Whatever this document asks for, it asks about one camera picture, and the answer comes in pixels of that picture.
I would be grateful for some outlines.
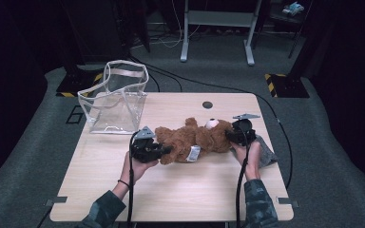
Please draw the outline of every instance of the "white desk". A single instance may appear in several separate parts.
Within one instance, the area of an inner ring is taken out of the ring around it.
[[[213,107],[202,107],[211,102]],[[140,128],[166,126],[177,129],[188,117],[199,124],[210,118],[233,122],[243,113],[260,115],[252,94],[242,93],[149,93],[145,100]],[[263,118],[251,119],[257,134],[271,147]],[[121,175],[129,135],[89,134],[85,125],[50,218],[54,221],[82,220],[93,201],[112,189]],[[209,153],[194,163],[171,163],[149,169],[135,185],[132,221],[234,221],[235,198],[240,165],[233,153]],[[275,163],[260,169],[261,178],[274,200],[280,220],[293,217],[289,205],[275,202],[287,198],[287,192]],[[128,205],[128,195],[124,198]],[[241,189],[240,217],[245,219],[244,194]],[[126,221],[127,208],[118,221]]]
[[[247,56],[247,64],[253,66],[255,64],[253,51],[251,49],[251,39],[254,35],[254,29],[257,24],[260,3],[262,0],[257,0],[257,5],[254,12],[223,12],[223,11],[200,11],[189,10],[188,0],[185,0],[184,12],[184,29],[181,61],[186,62],[188,56],[188,25],[207,25],[207,26],[232,26],[232,27],[247,27],[250,28],[247,40],[244,40],[244,49]]]

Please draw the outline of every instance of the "white tag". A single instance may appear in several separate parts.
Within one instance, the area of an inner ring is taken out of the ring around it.
[[[191,146],[191,152],[189,152],[188,158],[186,158],[189,162],[196,162],[198,156],[200,155],[201,148],[198,145]]]

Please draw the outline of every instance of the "plush toy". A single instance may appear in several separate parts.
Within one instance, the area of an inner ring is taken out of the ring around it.
[[[160,162],[192,162],[209,152],[228,152],[231,144],[225,137],[225,131],[232,129],[231,123],[214,119],[205,126],[198,126],[193,117],[186,119],[185,126],[179,129],[160,126],[155,129],[157,142],[173,148],[169,154],[162,155]]]

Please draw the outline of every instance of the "clear plastic bag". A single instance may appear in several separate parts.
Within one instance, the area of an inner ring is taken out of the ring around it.
[[[103,81],[78,92],[90,133],[136,132],[144,109],[144,87],[148,80],[144,65],[124,60],[107,63]]]

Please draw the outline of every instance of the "brown teddy bear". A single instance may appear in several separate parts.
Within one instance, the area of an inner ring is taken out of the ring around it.
[[[160,126],[155,129],[157,142],[163,146],[172,146],[169,154],[162,155],[161,164],[172,162],[192,162],[192,148],[197,148],[198,157],[208,152],[225,153],[231,147],[225,136],[226,130],[232,130],[232,124],[224,120],[211,119],[205,126],[198,126],[195,118],[185,120],[185,126],[171,130]]]

